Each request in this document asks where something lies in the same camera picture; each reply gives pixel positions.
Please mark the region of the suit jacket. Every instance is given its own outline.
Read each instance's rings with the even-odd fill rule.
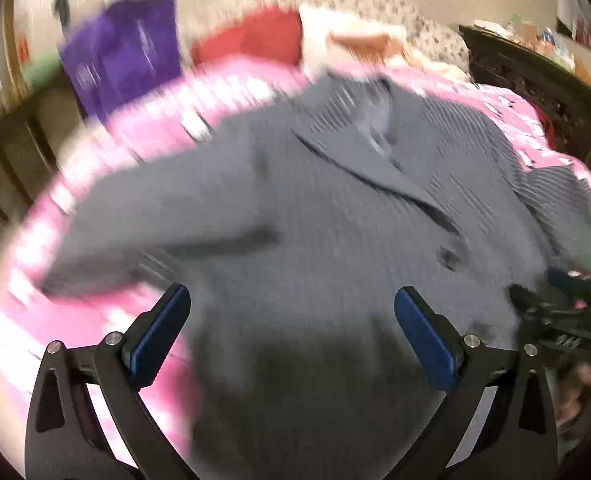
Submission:
[[[327,75],[193,152],[106,177],[44,282],[189,287],[205,479],[381,478],[442,398],[395,292],[414,285],[460,333],[508,348],[507,286],[591,260],[591,195],[569,168],[525,173],[479,112],[379,84],[386,149],[359,121],[368,85]]]

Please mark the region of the red pillow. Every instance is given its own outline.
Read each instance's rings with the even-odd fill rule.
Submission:
[[[298,65],[302,57],[302,22],[297,10],[260,9],[191,47],[195,66],[229,54],[248,54]]]

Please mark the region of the purple bag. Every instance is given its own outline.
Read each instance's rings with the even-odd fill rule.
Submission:
[[[175,0],[121,0],[67,38],[60,57],[80,102],[103,123],[181,75]]]

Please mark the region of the blue gripper pad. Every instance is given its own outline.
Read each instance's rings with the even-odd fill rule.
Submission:
[[[122,360],[130,371],[130,384],[135,390],[153,384],[190,311],[188,289],[174,283],[126,331]]]
[[[460,335],[446,317],[431,310],[412,286],[400,288],[395,295],[395,317],[431,386],[449,394],[464,360]]]

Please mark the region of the screw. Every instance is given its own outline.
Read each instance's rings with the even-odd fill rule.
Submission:
[[[57,354],[57,352],[60,351],[60,348],[62,348],[62,343],[60,343],[59,341],[51,341],[49,345],[46,347],[46,351],[49,354]]]
[[[480,338],[473,334],[464,336],[464,344],[470,348],[477,348],[480,346]]]
[[[104,338],[104,342],[109,346],[117,345],[122,340],[122,334],[119,332],[111,332]]]
[[[527,343],[525,344],[525,352],[527,352],[527,354],[529,354],[531,357],[535,357],[537,355],[537,348],[535,345]]]

